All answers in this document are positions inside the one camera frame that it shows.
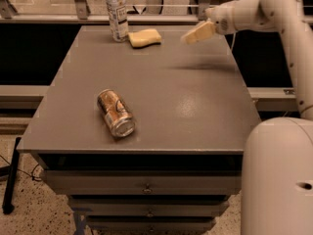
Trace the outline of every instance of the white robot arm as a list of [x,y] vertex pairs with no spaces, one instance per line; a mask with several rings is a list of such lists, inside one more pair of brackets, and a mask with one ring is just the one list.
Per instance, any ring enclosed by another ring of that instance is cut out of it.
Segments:
[[302,6],[302,0],[240,0],[206,10],[220,34],[278,31],[302,118],[266,120],[250,133],[242,235],[313,234],[313,32]]

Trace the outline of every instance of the water bottle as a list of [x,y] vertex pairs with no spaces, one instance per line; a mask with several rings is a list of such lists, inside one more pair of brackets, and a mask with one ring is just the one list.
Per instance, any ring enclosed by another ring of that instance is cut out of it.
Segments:
[[126,0],[107,0],[107,8],[113,39],[125,41],[128,37]]

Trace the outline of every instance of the soda can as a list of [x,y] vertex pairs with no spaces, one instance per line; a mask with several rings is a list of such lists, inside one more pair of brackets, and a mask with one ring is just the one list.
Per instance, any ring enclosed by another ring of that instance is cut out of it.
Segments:
[[98,95],[97,105],[112,136],[125,137],[134,131],[135,120],[132,113],[113,90],[102,91]]

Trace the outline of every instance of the yellow sponge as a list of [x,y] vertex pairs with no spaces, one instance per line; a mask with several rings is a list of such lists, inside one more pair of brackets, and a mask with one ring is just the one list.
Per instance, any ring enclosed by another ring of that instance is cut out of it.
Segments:
[[160,43],[161,36],[154,28],[128,33],[131,45],[134,48],[145,47],[150,44]]
[[211,21],[202,21],[181,37],[181,41],[193,44],[205,40],[215,34],[215,25]]

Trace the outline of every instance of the floor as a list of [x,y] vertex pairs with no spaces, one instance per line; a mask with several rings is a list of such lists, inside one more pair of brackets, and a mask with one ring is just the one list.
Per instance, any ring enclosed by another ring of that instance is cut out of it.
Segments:
[[[29,119],[5,119],[8,123],[27,123]],[[15,145],[15,139],[20,135],[0,135],[0,155],[9,163]],[[7,163],[0,158],[0,166]],[[37,166],[31,155],[20,156],[19,169],[31,174]],[[40,166],[34,171],[34,176],[40,173]],[[75,231],[72,210],[67,205],[67,197],[56,195],[45,183],[37,182],[18,171],[12,204],[15,206],[11,214],[0,211],[0,227],[3,235],[69,235]],[[0,178],[0,200],[3,200],[6,188],[6,178]],[[230,198],[230,207],[222,216],[216,218],[216,225],[205,235],[239,235],[241,229],[241,194]],[[97,231],[85,229],[86,235],[103,235]],[[190,235],[189,232],[164,233],[163,235]],[[143,235],[143,233],[111,232],[110,235]]]

